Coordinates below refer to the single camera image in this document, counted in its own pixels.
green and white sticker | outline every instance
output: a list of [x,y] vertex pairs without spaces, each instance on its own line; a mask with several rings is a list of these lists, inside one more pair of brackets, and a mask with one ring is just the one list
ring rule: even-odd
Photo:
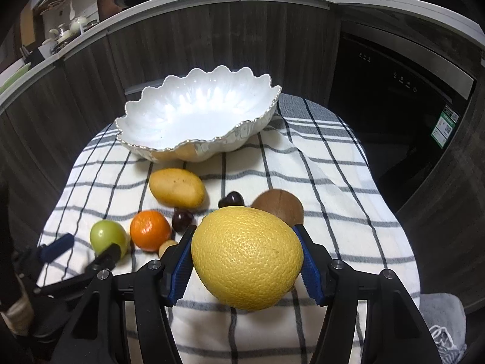
[[445,105],[438,122],[436,123],[431,136],[443,148],[448,141],[453,129],[455,128],[459,115],[454,112],[448,105]]

metal bolt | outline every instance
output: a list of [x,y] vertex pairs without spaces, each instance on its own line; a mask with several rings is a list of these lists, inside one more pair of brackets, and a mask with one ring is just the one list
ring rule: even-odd
[[98,279],[106,279],[108,276],[110,276],[110,271],[108,271],[107,269],[103,269],[101,271],[98,272]]
[[339,259],[334,259],[334,260],[332,260],[330,265],[332,267],[334,267],[335,269],[342,269],[343,268],[343,261],[339,260]]
[[394,271],[391,269],[385,269],[384,271],[382,271],[382,275],[384,275],[384,277],[386,277],[387,279],[393,279],[396,276]]
[[149,262],[148,267],[149,269],[158,269],[161,265],[162,263],[160,262],[160,260],[152,260]]

table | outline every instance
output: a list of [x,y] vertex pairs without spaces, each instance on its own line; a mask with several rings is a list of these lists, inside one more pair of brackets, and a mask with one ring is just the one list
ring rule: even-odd
[[[246,205],[268,188],[288,190],[302,202],[304,225],[315,243],[356,270],[379,273],[392,268],[419,305],[418,270],[406,235],[373,182],[362,146],[349,127],[322,106],[282,94],[262,132],[237,151],[203,163],[173,161],[162,166],[140,160],[116,141],[116,133],[115,125],[106,127],[72,168],[39,243],[49,244],[70,232],[75,245],[43,269],[40,286],[77,275],[94,259],[89,231],[100,219],[115,220],[127,231],[141,210],[159,210],[170,220],[173,209],[160,205],[147,184],[153,171],[177,166],[200,176],[207,188],[209,207],[196,213],[198,223],[232,190],[243,195]],[[131,249],[113,270],[115,275],[157,258],[133,245]],[[184,298],[167,309],[183,363],[212,364],[308,362],[325,311],[309,298],[301,277],[275,306],[258,312],[235,310],[220,304],[195,271]],[[351,363],[360,362],[365,321],[364,301],[358,305]],[[127,327],[132,362],[141,363],[131,303]]]

black oven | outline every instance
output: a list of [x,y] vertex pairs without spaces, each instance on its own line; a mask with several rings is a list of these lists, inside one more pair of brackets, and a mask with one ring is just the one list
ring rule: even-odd
[[473,86],[466,72],[415,42],[343,22],[328,108],[362,144],[393,212],[453,139]]

orange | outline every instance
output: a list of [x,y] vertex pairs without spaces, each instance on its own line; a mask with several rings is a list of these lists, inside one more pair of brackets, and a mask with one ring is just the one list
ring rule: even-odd
[[158,252],[160,246],[170,239],[170,224],[158,211],[141,211],[129,226],[132,240],[141,250]]

